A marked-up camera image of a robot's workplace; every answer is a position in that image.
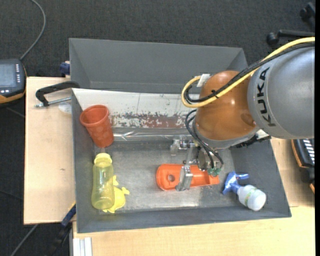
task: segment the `yellow cable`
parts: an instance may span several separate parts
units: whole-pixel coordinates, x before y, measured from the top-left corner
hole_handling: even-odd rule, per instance
[[[301,38],[301,39],[298,39],[298,40],[295,40],[295,41],[292,41],[292,42],[289,42],[283,46],[281,46],[280,48],[278,48],[277,50],[273,51],[271,54],[269,54],[267,57],[265,57],[263,59],[266,60],[276,54],[279,54],[281,52],[283,52],[284,50],[292,47],[292,46],[295,46],[295,45],[298,45],[298,44],[303,44],[303,43],[309,43],[309,42],[314,42],[315,41],[315,37],[306,37],[306,38]],[[256,68],[255,70],[247,73],[246,75],[244,75],[243,77],[241,77],[240,79],[238,79],[237,81],[235,81],[233,84],[231,84],[229,87],[227,87],[226,89],[224,89],[223,91],[219,92],[216,96],[218,98],[222,97],[223,95],[225,95],[227,92],[229,92],[230,90],[232,90],[234,87],[236,87],[238,84],[242,83],[244,80],[246,80],[248,77],[250,77],[258,68]],[[209,99],[206,99],[202,102],[199,102],[199,103],[195,103],[195,104],[190,104],[186,101],[185,97],[184,97],[184,94],[185,94],[185,91],[186,89],[191,85],[193,84],[195,81],[199,80],[201,76],[196,76],[194,77],[193,79],[191,79],[189,82],[187,82],[181,92],[181,100],[182,100],[182,103],[183,105],[185,105],[186,107],[188,108],[200,108],[200,107],[203,107],[207,104],[210,104],[212,102],[214,102],[217,97],[211,97]]]

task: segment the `plastic cup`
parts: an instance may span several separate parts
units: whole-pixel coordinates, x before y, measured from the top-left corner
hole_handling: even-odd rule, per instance
[[[106,106],[93,105],[88,107],[81,113],[79,119],[97,147],[105,148],[114,142],[109,110]]]

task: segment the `kuka logo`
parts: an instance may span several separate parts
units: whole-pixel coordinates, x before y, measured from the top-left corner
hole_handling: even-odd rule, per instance
[[[269,68],[270,67],[268,67],[267,69],[262,71],[262,73],[260,74],[259,79],[262,81],[262,85],[261,86],[259,84],[257,85],[258,93],[257,93],[256,97],[258,98],[258,104],[262,104],[262,107],[263,107],[263,109],[260,110],[260,113],[261,113],[263,119],[267,121],[268,126],[274,127],[276,125],[274,123],[272,123],[271,117],[268,114],[268,109],[267,109],[267,106],[266,106],[266,102],[264,100],[264,95],[265,94],[263,92],[263,89],[264,89],[264,86],[265,86],[266,74],[267,74]]]

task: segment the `wooden board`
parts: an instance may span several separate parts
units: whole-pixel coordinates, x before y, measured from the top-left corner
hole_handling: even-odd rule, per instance
[[[58,105],[34,108],[37,89],[65,78],[29,77],[26,90],[24,223],[60,222],[75,201],[71,117]],[[49,94],[60,99],[70,91]],[[315,255],[315,195],[302,183],[290,141],[271,140],[291,218],[78,234],[94,256]]]
[[[71,115],[58,104],[35,108],[40,88],[65,78],[28,77],[26,81],[24,224],[61,222],[75,202]],[[69,97],[70,90],[48,94],[49,101]]]

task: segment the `handheld device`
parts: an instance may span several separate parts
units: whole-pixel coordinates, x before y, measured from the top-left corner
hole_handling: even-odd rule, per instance
[[[21,98],[25,83],[25,70],[19,59],[0,59],[0,104]]]

